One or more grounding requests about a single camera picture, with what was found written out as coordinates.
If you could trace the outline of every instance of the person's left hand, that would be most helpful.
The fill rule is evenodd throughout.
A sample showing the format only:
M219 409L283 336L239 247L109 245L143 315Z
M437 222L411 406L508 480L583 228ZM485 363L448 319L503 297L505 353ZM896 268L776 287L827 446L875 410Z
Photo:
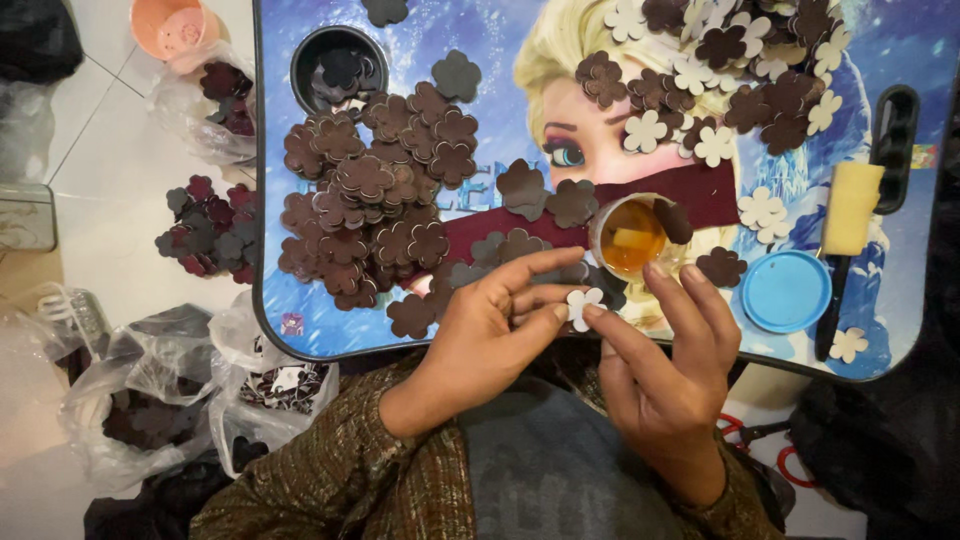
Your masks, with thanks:
M583 248L534 253L457 290L423 362L380 399L387 431L399 438L424 433L510 386L562 330L566 295L587 289L530 279L583 256Z

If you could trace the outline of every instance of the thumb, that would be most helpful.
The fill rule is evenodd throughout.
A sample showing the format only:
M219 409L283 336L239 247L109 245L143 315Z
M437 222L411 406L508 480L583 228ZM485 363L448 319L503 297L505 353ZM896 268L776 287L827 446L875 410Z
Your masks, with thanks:
M551 304L531 313L519 328L501 338L509 354L525 364L532 362L557 337L569 312L566 304Z

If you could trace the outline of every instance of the person's right hand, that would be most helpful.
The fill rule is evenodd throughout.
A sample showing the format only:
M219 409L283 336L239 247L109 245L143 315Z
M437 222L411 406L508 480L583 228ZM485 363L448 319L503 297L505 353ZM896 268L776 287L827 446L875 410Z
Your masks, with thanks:
M631 449L678 495L711 504L726 485L713 432L740 328L695 265L681 270L683 286L655 263L643 277L673 328L673 361L616 313L585 308L584 320L604 337L599 371L607 411Z

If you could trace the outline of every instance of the yellow sponge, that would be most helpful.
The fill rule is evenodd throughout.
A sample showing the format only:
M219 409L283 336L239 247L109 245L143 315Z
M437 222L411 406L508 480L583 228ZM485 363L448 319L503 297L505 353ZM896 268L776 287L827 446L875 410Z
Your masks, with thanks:
M844 161L833 167L824 221L825 255L860 255L867 245L870 217L880 200L883 167Z

